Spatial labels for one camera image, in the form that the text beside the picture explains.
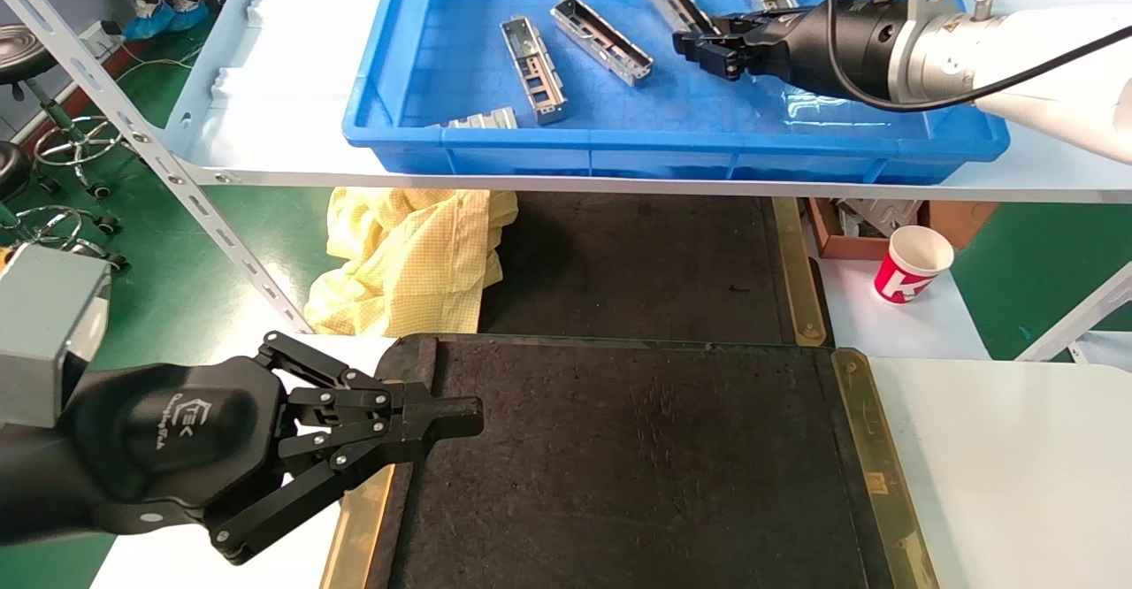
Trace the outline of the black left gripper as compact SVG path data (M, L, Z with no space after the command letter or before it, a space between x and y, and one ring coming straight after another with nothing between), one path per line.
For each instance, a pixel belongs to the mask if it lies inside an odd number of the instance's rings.
M278 444L286 389L268 369L310 384L288 396L295 421L343 427ZM100 532L201 524L242 565L383 468L424 459L438 439L484 432L484 403L375 379L271 332L257 362L235 356L86 376L67 406L67 432L96 484L88 513ZM278 459L291 475L284 485Z

